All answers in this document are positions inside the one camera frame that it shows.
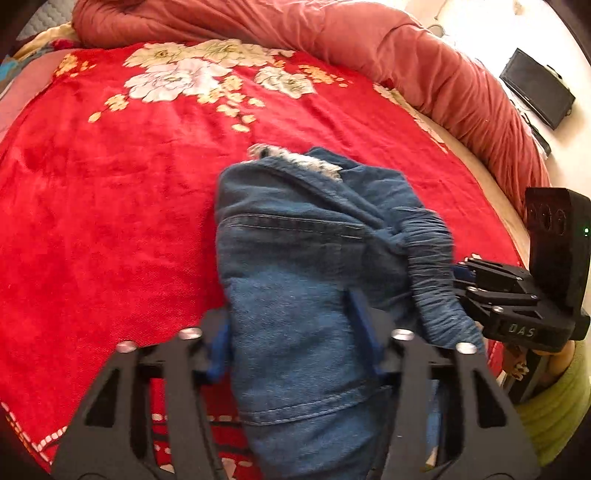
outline stitching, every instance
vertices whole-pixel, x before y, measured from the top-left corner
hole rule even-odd
[[[360,236],[341,235],[339,233],[329,233],[329,232],[318,232],[316,230],[302,230],[300,228],[280,228],[277,226],[245,225],[243,223],[233,223],[231,225],[228,225],[228,227],[233,227],[233,226],[243,226],[245,228],[262,228],[262,229],[266,229],[266,230],[284,230],[284,231],[288,231],[288,232],[318,233],[320,235],[332,235],[332,236],[340,236],[342,238],[353,238],[356,240],[363,240],[363,238]]]
[[[231,217],[224,218],[222,223],[230,222],[234,219],[239,218],[267,218],[267,219],[277,219],[277,220],[288,220],[288,221],[296,221],[296,222],[309,222],[309,223],[319,223],[322,225],[335,225],[335,226],[344,226],[348,229],[354,230],[363,230],[365,225],[360,223],[348,223],[348,222],[341,222],[338,220],[320,220],[317,218],[304,218],[304,217],[289,217],[284,215],[269,215],[265,213],[239,213],[237,215],[232,215]]]
[[[262,413],[271,413],[271,412],[274,412],[274,411],[289,410],[291,408],[296,408],[296,407],[298,407],[298,408],[299,407],[310,407],[310,406],[314,406],[314,405],[316,405],[318,403],[327,402],[329,400],[338,400],[339,398],[344,397],[345,395],[350,395],[353,390],[358,390],[358,389],[363,388],[363,387],[365,387],[367,385],[368,385],[367,382],[363,382],[363,383],[359,384],[357,387],[353,387],[353,388],[351,388],[351,389],[349,389],[347,391],[341,392],[341,393],[336,393],[334,395],[329,395],[328,397],[321,398],[320,400],[314,400],[314,401],[306,402],[306,403],[298,403],[297,405],[291,405],[289,407],[271,408],[270,410],[246,411],[246,412],[241,411],[240,414],[244,413],[246,415],[259,415],[259,414],[262,414]]]
[[[349,407],[352,407],[354,405],[358,405],[360,403],[366,402],[371,397],[373,397],[374,395],[377,395],[378,393],[381,393],[381,392],[386,391],[388,389],[389,389],[389,387],[380,387],[379,389],[377,389],[377,390],[375,390],[375,391],[373,391],[373,392],[371,392],[369,394],[363,395],[362,398],[357,398],[357,399],[354,399],[354,400],[350,400],[349,402],[344,403],[342,405],[338,405],[338,406],[335,406],[335,407],[332,407],[332,408],[328,408],[326,410],[320,410],[320,411],[315,411],[315,412],[311,412],[311,413],[305,413],[305,414],[297,415],[295,417],[289,417],[289,418],[286,418],[286,419],[268,420],[268,421],[251,421],[251,420],[245,420],[242,416],[243,415],[249,415],[250,416],[250,415],[253,415],[253,414],[264,414],[264,413],[269,413],[269,412],[272,412],[272,411],[285,410],[285,409],[288,409],[288,408],[296,408],[296,407],[299,408],[299,407],[303,407],[303,406],[307,406],[307,405],[312,405],[312,404],[315,404],[315,403],[318,403],[318,402],[327,401],[327,400],[329,400],[331,398],[340,397],[342,395],[348,394],[348,393],[351,392],[351,390],[349,390],[347,392],[343,392],[343,393],[338,394],[338,395],[333,395],[331,397],[327,397],[327,398],[325,398],[323,400],[316,400],[314,402],[309,402],[309,403],[301,403],[299,405],[294,405],[294,406],[291,406],[291,407],[275,408],[273,410],[265,410],[265,411],[254,412],[254,413],[245,413],[245,412],[242,412],[241,411],[241,412],[239,412],[239,414],[241,416],[242,424],[243,425],[270,426],[270,425],[279,425],[281,423],[291,423],[291,422],[299,421],[299,420],[306,420],[306,419],[311,419],[311,418],[315,418],[315,417],[322,417],[322,416],[328,415],[330,413],[334,413],[334,412],[339,411],[339,410],[344,410],[344,409],[349,408]]]

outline pink comforter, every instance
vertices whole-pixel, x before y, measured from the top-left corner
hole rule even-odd
[[[89,46],[238,38],[305,51],[398,89],[478,156],[522,217],[528,186],[549,186],[542,154],[498,81],[411,16],[355,0],[78,0]]]

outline ribbed cuff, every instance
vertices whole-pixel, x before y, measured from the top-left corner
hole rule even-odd
[[[470,342],[484,353],[482,334],[453,291],[453,244],[445,223],[430,210],[409,207],[398,210],[405,218],[402,231],[408,254],[408,274],[427,340],[445,348]]]

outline mattress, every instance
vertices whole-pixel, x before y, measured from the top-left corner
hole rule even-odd
[[[18,40],[57,27],[72,19],[76,0],[48,0],[34,13],[18,35]]]

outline white flower print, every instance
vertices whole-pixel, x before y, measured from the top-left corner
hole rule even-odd
[[[170,102],[181,93],[208,95],[219,87],[213,77],[221,77],[231,70],[199,59],[184,59],[177,63],[155,65],[146,73],[131,77],[125,86],[131,88],[129,97],[143,102]]]
[[[190,47],[178,43],[146,43],[123,63],[126,67],[153,67],[191,58]]]
[[[276,67],[261,68],[255,75],[255,82],[268,90],[278,90],[291,98],[300,98],[305,93],[316,93],[312,82],[301,73],[287,73]]]
[[[294,52],[290,50],[269,50],[260,45],[242,43],[240,40],[207,40],[194,47],[188,47],[187,54],[192,57],[201,57],[205,60],[220,64],[222,67],[235,66],[261,67],[273,63],[273,55],[282,54],[291,57]]]

